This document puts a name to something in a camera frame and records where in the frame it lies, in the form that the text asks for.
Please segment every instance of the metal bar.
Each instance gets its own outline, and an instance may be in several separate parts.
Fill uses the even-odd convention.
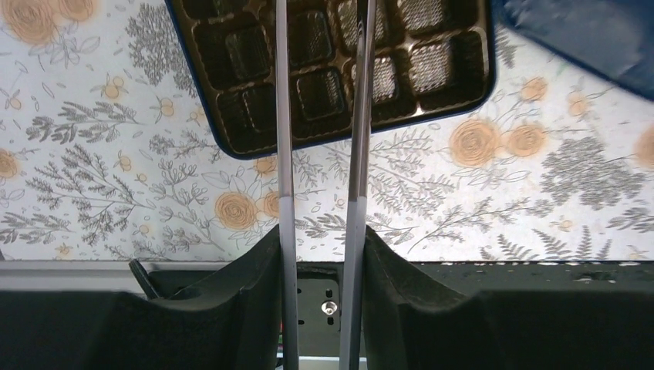
[[[295,205],[293,201],[293,162],[291,107],[288,83],[287,0],[275,4],[275,87],[277,89],[277,170],[279,185],[279,238],[284,268],[284,296],[281,331],[284,343],[284,369],[298,370],[298,268],[295,254]]]
[[[227,262],[143,262],[148,271],[217,271]],[[127,261],[0,261],[0,290],[143,290]]]
[[[341,370],[359,368],[363,245],[366,241],[370,114],[373,104],[376,0],[356,0],[357,49],[352,117],[352,157],[343,271],[340,361]]]

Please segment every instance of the orange rose print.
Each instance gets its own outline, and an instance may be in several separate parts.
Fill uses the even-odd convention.
[[[266,216],[279,218],[279,195],[276,191],[271,191],[265,197],[257,200],[257,208]]]
[[[277,170],[277,157],[267,156],[255,161],[255,170],[261,176],[272,175]]]
[[[120,166],[123,172],[130,172],[132,170],[132,160],[128,156],[123,155],[122,150],[119,150],[118,161],[113,166],[114,168]]]
[[[0,178],[11,179],[19,172],[16,158],[10,152],[0,149]]]
[[[52,8],[38,0],[0,0],[2,18],[16,37],[28,44],[47,44],[52,39],[55,23]]]
[[[246,194],[224,193],[216,200],[216,217],[225,227],[247,230],[257,221],[255,202]]]
[[[59,0],[59,11],[63,18],[83,22],[93,14],[91,0]]]
[[[173,108],[173,101],[168,99],[168,98],[163,98],[159,104],[161,105],[159,107],[159,111],[163,116],[166,117],[171,117],[173,114],[175,114],[175,109]]]
[[[528,102],[534,102],[537,100],[543,100],[545,93],[548,91],[548,83],[542,77],[537,77],[535,79],[530,79],[527,83],[522,86],[520,90],[520,96],[523,100]]]
[[[461,166],[483,166],[494,157],[499,146],[497,128],[485,119],[469,119],[450,136],[452,159]]]
[[[512,130],[504,145],[515,156],[532,156],[545,145],[546,139],[547,134],[541,125],[529,124]]]
[[[570,116],[579,117],[588,112],[588,98],[579,91],[573,91],[568,94],[568,113]]]
[[[635,145],[635,157],[643,166],[654,168],[654,126],[640,136]]]

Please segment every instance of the fern print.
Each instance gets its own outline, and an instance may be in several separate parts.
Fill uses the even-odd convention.
[[[609,239],[604,243],[604,247],[597,253],[596,259],[603,261],[608,260],[608,253],[611,251],[611,244],[613,240]]]
[[[582,241],[577,247],[577,253],[575,254],[575,259],[578,260],[588,260],[591,258],[592,252],[592,240],[591,240],[591,231],[588,226],[584,225],[582,227]]]
[[[504,234],[497,236],[497,243],[509,261],[529,261],[538,258],[538,254],[533,253],[531,248],[511,243]]]
[[[481,255],[481,259],[484,261],[497,261],[498,258],[488,251],[490,248],[490,245],[487,245],[486,247],[479,247],[479,254]]]
[[[513,69],[515,67],[515,52],[519,45],[511,44],[508,34],[509,31],[505,27],[499,23],[495,25],[495,49],[497,56],[506,67]]]
[[[570,258],[570,250],[565,249],[567,246],[566,243],[563,243],[559,239],[547,235],[546,233],[532,229],[536,235],[541,239],[544,244],[545,253],[548,255],[546,260],[565,260]]]
[[[613,217],[608,222],[607,228],[631,229],[641,234],[654,232],[654,216],[650,214],[649,209],[644,207],[629,208],[621,216]]]

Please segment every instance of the black plastic base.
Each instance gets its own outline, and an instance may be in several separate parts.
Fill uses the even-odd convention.
[[[414,263],[422,272],[465,295],[481,290],[648,291],[654,292],[654,261],[641,262],[465,262]],[[163,294],[211,274],[211,271],[153,271],[150,278]],[[339,355],[340,311],[328,316],[321,306],[340,306],[341,263],[298,262],[300,355]],[[326,291],[332,290],[332,298]],[[334,318],[333,325],[328,324]],[[366,352],[362,343],[361,355]]]

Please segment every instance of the gray leaf print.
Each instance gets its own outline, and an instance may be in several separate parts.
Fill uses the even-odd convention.
[[[88,245],[105,241],[115,231],[125,231],[132,211],[150,209],[134,198],[135,192],[116,175],[110,176],[102,156],[91,154],[79,144],[61,156],[63,168],[54,162],[35,167],[42,177],[27,180],[36,190],[37,201],[57,210],[64,200],[77,209],[79,224],[86,232],[82,240]]]
[[[434,153],[433,140],[424,131],[406,129],[392,140],[376,144],[370,155],[386,166],[370,164],[369,185],[372,199],[392,214],[409,211],[430,219],[444,202],[445,194],[456,190],[456,185],[444,175],[418,177],[426,168],[425,156]],[[327,146],[327,159],[332,162],[337,178],[346,183],[349,154],[338,144]]]
[[[421,237],[409,248],[408,253],[424,241],[434,242],[446,239],[463,243],[465,241],[464,235],[457,230],[451,230],[451,228],[476,227],[486,233],[491,229],[494,220],[502,224],[512,224],[516,221],[513,215],[519,214],[521,211],[525,211],[527,215],[534,214],[540,207],[538,203],[530,206],[528,204],[529,198],[523,198],[493,209],[491,208],[492,200],[492,197],[486,197],[476,202],[471,212],[466,212],[460,204],[445,210],[443,216],[439,216],[436,220],[436,229]],[[429,247],[429,244],[423,245],[423,249],[427,247]]]
[[[539,238],[541,238],[541,241],[544,244],[545,253],[548,255],[545,258],[546,260],[564,260],[570,257],[569,254],[571,251],[565,249],[567,245],[566,243],[563,243],[559,239],[552,237],[551,235],[547,235],[540,230],[532,230],[536,233],[536,235],[538,235]]]
[[[595,257],[596,259],[602,261],[602,260],[608,260],[608,253],[611,250],[611,244],[613,240],[609,239],[606,241],[604,244],[604,247],[597,253],[597,256]]]
[[[509,261],[535,260],[539,256],[538,254],[532,253],[533,250],[531,248],[511,243],[504,234],[497,236],[497,243]]]
[[[0,242],[10,244],[18,239],[27,244],[50,243],[55,233],[70,233],[70,222],[54,216],[33,214],[31,217],[7,212],[2,220]]]
[[[197,96],[165,4],[141,4],[137,18],[130,18],[126,31],[132,37],[133,64],[145,71],[151,84],[156,86],[165,73],[173,73],[178,89]]]
[[[171,219],[178,219],[195,228],[199,234],[191,233],[179,227],[175,230],[166,226],[164,228],[164,244],[170,251],[179,249],[188,251],[194,245],[211,245],[219,251],[225,252],[225,249],[215,240],[211,233],[211,219],[201,217],[192,207],[193,205],[202,206],[209,201],[204,197],[208,189],[199,187],[197,183],[192,183],[190,187],[187,181],[197,177],[197,166],[182,163],[175,167],[172,161],[161,160],[159,162],[163,181],[154,183],[150,191],[156,196],[155,200],[172,200],[182,212],[175,212],[171,207],[160,206],[159,214],[162,216],[161,222],[168,222]]]
[[[649,209],[644,207],[633,207],[622,213],[620,217],[613,217],[607,228],[617,227],[618,230],[632,229],[639,233],[654,232],[654,216]]]
[[[561,206],[575,193],[581,204],[593,210],[615,206],[623,197],[636,197],[646,180],[644,173],[632,173],[624,163],[627,157],[607,160],[604,144],[594,137],[566,139],[549,153],[543,167],[542,192],[551,194]]]
[[[411,231],[415,227],[393,227],[387,216],[379,213],[366,217],[366,223],[375,229],[382,239],[391,245],[398,245],[413,238]],[[330,232],[337,232],[335,240],[345,243],[346,221],[337,214],[323,214],[316,218],[305,216],[303,219],[295,220],[295,227],[303,230],[311,239],[322,239]]]
[[[72,143],[81,137],[87,143],[105,140],[110,143],[120,136],[120,125],[143,125],[135,120],[134,109],[119,103],[96,102],[96,107],[89,108],[78,103],[64,102],[58,116],[66,123],[56,123],[48,116],[38,116],[32,120],[32,126],[25,131],[29,140],[44,142],[50,139],[60,144]]]
[[[592,252],[592,239],[591,239],[591,231],[588,226],[584,225],[582,227],[583,230],[583,236],[582,236],[582,241],[579,243],[579,247],[577,248],[577,254],[575,254],[575,258],[578,260],[588,260],[591,258],[591,252]]]
[[[129,253],[120,245],[104,245],[105,251],[108,251],[114,260],[129,261],[138,258],[141,261],[172,261],[167,256],[167,250],[159,245],[153,245],[151,241],[134,240],[132,241],[133,253]]]
[[[497,50],[497,56],[500,58],[502,63],[512,69],[515,67],[515,52],[519,45],[512,45],[509,40],[508,30],[499,25],[495,25],[495,48]]]
[[[159,155],[167,155],[172,152],[175,159],[191,158],[198,152],[208,150],[211,163],[216,163],[222,158],[222,152],[213,140],[209,142],[207,139],[201,139],[197,133],[189,129],[182,131],[181,138],[182,140],[176,143],[173,139],[157,134],[150,139],[150,150]]]

